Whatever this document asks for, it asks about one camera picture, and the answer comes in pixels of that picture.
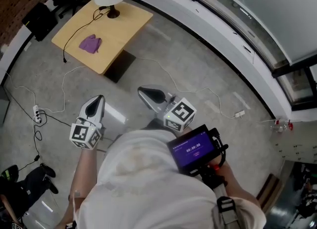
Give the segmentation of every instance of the black cable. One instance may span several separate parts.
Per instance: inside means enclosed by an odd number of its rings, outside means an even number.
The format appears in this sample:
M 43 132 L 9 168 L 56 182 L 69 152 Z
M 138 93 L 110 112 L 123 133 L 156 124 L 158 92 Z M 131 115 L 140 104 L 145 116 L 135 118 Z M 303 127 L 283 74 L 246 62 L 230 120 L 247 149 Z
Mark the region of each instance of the black cable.
M 18 172 L 20 172 L 22 169 L 26 168 L 28 165 L 33 164 L 34 162 L 36 162 L 36 160 L 34 160 L 33 162 L 31 162 L 31 163 L 29 163 L 29 164 L 26 164 L 23 168 L 19 169 L 19 171 L 18 171 Z
M 218 148 L 222 148 L 223 147 L 223 144 L 222 144 L 222 141 L 220 139 L 220 136 L 216 137 L 217 138 L 217 141 L 218 141 Z M 221 161 L 219 162 L 218 166 L 221 167 L 224 162 L 226 161 L 226 150 L 224 150 L 222 153 L 221 153 Z
M 24 108 L 21 106 L 21 104 L 14 98 L 14 96 L 9 92 L 9 90 L 8 90 L 7 88 L 5 88 L 5 90 L 9 93 L 9 95 L 11 96 L 11 98 L 19 105 L 19 107 L 24 111 L 24 113 L 25 113 L 30 119 L 32 119 L 33 122 L 37 123 L 36 121 L 34 121 L 34 118 L 32 118 L 32 117 L 25 111 L 25 109 L 24 109 Z M 25 165 L 23 168 L 21 168 L 20 170 L 26 168 L 27 166 L 33 164 L 34 162 L 36 162 L 36 161 L 38 161 L 38 160 L 40 159 L 40 153 L 39 153 L 39 150 L 38 150 L 38 148 L 37 148 L 37 146 L 36 146 L 36 140 L 35 140 L 35 139 L 37 139 L 38 141 L 42 141 L 43 137 L 42 137 L 42 134 L 41 134 L 40 131 L 38 131 L 38 130 L 35 131 L 35 127 L 40 128 L 40 127 L 44 126 L 44 125 L 48 122 L 48 118 L 47 118 L 47 117 L 51 117 L 51 118 L 55 119 L 56 121 L 59 121 L 60 123 L 65 124 L 65 125 L 71 127 L 71 125 L 69 125 L 68 123 L 65 123 L 65 122 L 63 122 L 63 121 L 61 121 L 61 120 L 59 120 L 59 119 L 57 119 L 57 118 L 55 118 L 55 117 L 53 117 L 53 116 L 48 115 L 44 110 L 39 110 L 38 112 L 43 112 L 43 113 L 39 113 L 39 114 L 37 114 L 37 116 L 38 116 L 38 115 L 45 115 L 45 122 L 44 122 L 43 124 L 41 124 L 41 125 L 35 124 L 35 125 L 33 126 L 33 133 L 34 133 L 34 135 L 33 135 L 33 140 L 34 140 L 34 146 L 35 146 L 35 149 L 36 149 L 36 152 L 38 153 L 38 155 L 36 155 L 36 157 L 34 158 L 34 161 L 33 161 L 33 162 L 31 162 L 31 163 L 29 163 L 29 164 L 26 164 L 26 165 Z M 103 137 L 103 138 L 112 141 L 112 143 L 110 144 L 110 146 L 112 146 L 112 144 L 114 143 L 114 141 L 113 141 L 112 139 L 110 139 L 110 138 L 107 138 L 107 137 Z
M 77 30 L 74 32 L 74 34 L 68 39 L 68 41 L 65 43 L 65 46 L 64 46 L 64 49 L 63 49 L 63 61 L 64 61 L 64 63 L 67 62 L 67 60 L 66 60 L 66 58 L 65 58 L 65 48 L 66 48 L 66 45 L 68 44 L 68 42 L 73 38 L 73 36 L 77 33 L 77 31 L 79 31 L 79 30 L 82 29 L 83 27 L 88 26 L 88 25 L 91 24 L 93 21 L 97 21 L 97 20 L 100 19 L 104 14 L 108 13 L 110 10 L 108 10 L 108 11 L 105 12 L 105 13 L 101 13 L 101 11 L 104 10 L 104 9 L 106 9 L 106 8 L 109 8 L 109 7 L 108 7 L 108 6 L 101 6 L 101 7 L 99 7 L 98 9 L 96 9 L 96 10 L 94 11 L 94 13 L 93 13 L 93 19 L 92 19 L 89 23 L 87 23 L 87 24 L 85 24 L 84 26 L 81 26 L 79 29 L 77 29 Z
M 18 101 L 13 97 L 13 95 L 9 92 L 8 89 L 6 89 L 5 87 L 3 87 L 8 93 L 9 95 L 12 97 L 13 100 L 15 100 L 15 102 L 20 106 L 20 108 L 24 111 L 25 114 L 27 114 L 27 116 L 33 120 L 33 118 L 24 110 L 24 108 L 20 105 L 20 103 L 18 103 Z
M 101 149 L 97 149 L 98 152 L 104 152 L 104 153 L 107 153 L 107 151 L 105 150 L 101 150 Z
M 45 111 L 44 111 L 44 113 L 40 113 L 39 115 L 43 115 L 43 114 L 45 114 L 45 116 L 47 116 L 47 117 L 51 117 L 51 118 L 55 119 L 56 121 L 59 121 L 59 122 L 62 123 L 62 124 L 65 124 L 65 125 L 71 127 L 71 125 L 69 125 L 68 123 L 64 123 L 63 121 L 61 121 L 61 120 L 55 118 L 54 116 L 48 115 Z

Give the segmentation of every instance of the white cable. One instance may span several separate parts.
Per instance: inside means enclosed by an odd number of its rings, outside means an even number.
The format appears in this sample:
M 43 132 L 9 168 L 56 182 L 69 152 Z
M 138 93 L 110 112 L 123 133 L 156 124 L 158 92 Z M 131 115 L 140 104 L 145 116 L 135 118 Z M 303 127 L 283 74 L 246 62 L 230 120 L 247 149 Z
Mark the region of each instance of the white cable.
M 60 209 L 60 207 L 58 206 L 58 204 L 57 204 L 57 202 L 56 202 L 56 200 L 55 200 L 55 198 L 54 198 L 54 196 L 53 196 L 53 193 L 51 192 L 51 190 L 50 190 L 50 189 L 49 189 L 49 191 L 50 191 L 51 196 L 52 196 L 52 198 L 53 198 L 53 200 L 54 200 L 55 206 L 56 206 L 56 207 L 57 207 L 57 209 L 58 209 L 57 213 L 60 215 L 60 213 L 59 213 L 59 212 L 61 212 L 61 209 Z
M 59 110 L 58 110 L 58 111 L 51 111 L 49 108 L 39 108 L 39 109 L 41 109 L 41 110 L 48 110 L 48 111 L 50 111 L 51 113 L 64 112 L 64 111 L 65 111 L 65 104 L 66 104 L 66 94 L 65 94 L 65 91 L 64 91 L 64 88 L 63 88 L 63 86 L 64 86 L 64 81 L 65 81 L 65 76 L 66 76 L 68 73 L 71 73 L 71 72 L 75 71 L 75 70 L 78 69 L 78 68 L 84 68 L 84 67 L 85 67 L 85 66 L 78 66 L 78 67 L 74 68 L 73 70 L 71 70 L 71 71 L 65 73 L 65 75 L 64 75 L 63 83 L 61 84 L 61 89 L 62 89 L 63 94 L 64 94 L 64 109 L 63 109 L 63 110 L 60 110 L 60 111 L 59 111 Z
M 205 89 L 208 89 L 210 92 L 212 92 L 214 95 L 216 95 L 216 96 L 218 97 L 218 101 L 219 101 L 219 111 L 220 111 L 221 115 L 223 115 L 224 117 L 226 117 L 226 118 L 228 118 L 228 119 L 236 118 L 235 116 L 233 116 L 233 117 L 228 117 L 228 116 L 226 116 L 226 115 L 222 112 L 222 110 L 221 110 L 221 102 L 220 102 L 220 97 L 219 97 L 219 95 L 217 95 L 217 94 L 216 94 L 214 91 L 212 91 L 209 87 L 205 87 L 205 88 L 200 89 L 200 90 L 197 90 L 197 91 L 182 91 L 182 90 L 180 90 L 180 89 L 177 87 L 177 84 L 176 84 L 175 80 L 173 79 L 173 77 L 171 76 L 171 74 L 170 74 L 164 67 L 161 66 L 160 62 L 158 62 L 158 61 L 155 60 L 155 59 L 143 58 L 143 57 L 137 57 L 137 59 L 150 60 L 150 61 L 156 62 L 156 63 L 170 76 L 170 78 L 171 78 L 172 81 L 174 82 L 174 85 L 175 85 L 176 89 L 177 89 L 179 92 L 198 93 L 198 92 L 201 92 L 201 91 L 203 91 L 203 90 L 205 90 Z M 277 119 L 270 119 L 270 120 L 264 120 L 264 121 L 255 121 L 255 122 L 256 122 L 256 123 L 264 123 L 264 122 L 270 122 L 270 121 L 275 121 L 275 120 L 277 120 Z
M 2 68 L 1 68 L 1 70 L 3 70 L 3 71 L 10 77 L 12 86 L 13 86 L 15 89 L 25 88 L 27 91 L 30 91 L 30 92 L 33 94 L 33 97 L 34 97 L 34 105 L 36 105 L 35 93 L 34 93 L 32 90 L 30 90 L 30 89 L 28 89 L 27 87 L 25 87 L 25 86 L 18 86 L 18 87 L 16 87 L 16 86 L 14 85 L 13 81 L 12 81 L 12 77 L 10 76 L 10 74 L 8 74 L 8 73 L 7 73 L 4 69 L 2 69 Z

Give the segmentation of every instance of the table leg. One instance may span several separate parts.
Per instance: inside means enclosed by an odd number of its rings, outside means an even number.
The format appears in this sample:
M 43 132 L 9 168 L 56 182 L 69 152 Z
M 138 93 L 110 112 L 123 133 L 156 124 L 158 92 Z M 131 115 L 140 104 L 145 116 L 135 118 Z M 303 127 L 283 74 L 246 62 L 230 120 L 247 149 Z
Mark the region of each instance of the table leg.
M 118 83 L 122 75 L 128 70 L 135 59 L 136 57 L 134 55 L 123 50 L 106 70 L 104 75 L 111 81 Z

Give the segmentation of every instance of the white wall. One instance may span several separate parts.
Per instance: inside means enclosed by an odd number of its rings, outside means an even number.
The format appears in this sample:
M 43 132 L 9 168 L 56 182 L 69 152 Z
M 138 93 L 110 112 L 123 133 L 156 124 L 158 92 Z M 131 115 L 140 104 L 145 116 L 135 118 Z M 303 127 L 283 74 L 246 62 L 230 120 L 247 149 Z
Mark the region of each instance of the white wall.
M 5 50 L 1 60 L 0 60 L 0 83 L 2 82 L 5 72 L 8 70 L 11 62 L 13 61 L 15 55 L 20 50 L 21 46 L 31 35 L 31 31 L 27 29 L 24 25 L 15 35 L 15 37 L 10 42 L 8 48 Z
M 316 0 L 237 0 L 295 61 L 317 51 Z

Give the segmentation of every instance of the display screen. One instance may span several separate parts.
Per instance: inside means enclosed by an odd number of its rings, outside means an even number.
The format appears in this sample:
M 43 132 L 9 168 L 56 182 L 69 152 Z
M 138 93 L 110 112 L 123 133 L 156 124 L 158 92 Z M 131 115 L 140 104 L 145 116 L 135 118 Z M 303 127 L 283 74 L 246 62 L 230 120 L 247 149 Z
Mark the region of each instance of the display screen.
M 207 132 L 176 145 L 171 149 L 173 156 L 180 166 L 186 166 L 214 150 Z

